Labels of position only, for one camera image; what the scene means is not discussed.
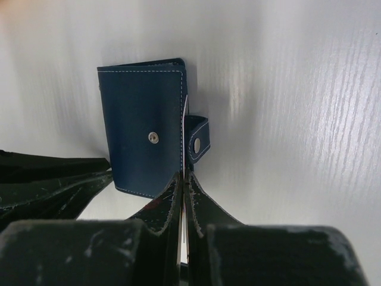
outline wallet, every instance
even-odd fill
[[[181,58],[98,67],[115,187],[153,198],[209,150],[208,119],[188,114]]]

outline silver button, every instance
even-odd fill
[[[196,140],[195,140],[195,146],[194,146],[196,154],[200,152],[200,147],[201,147],[201,141],[200,141],[199,138],[196,138]]]
[[[152,143],[152,144],[156,144],[159,142],[159,135],[157,135],[156,132],[151,132],[150,134],[148,134],[148,140]]]

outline white surface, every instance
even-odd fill
[[[184,57],[210,118],[206,192],[245,223],[339,228],[377,285],[380,15],[377,0],[2,0],[0,146],[107,156],[96,67]],[[82,218],[146,202],[109,186]]]

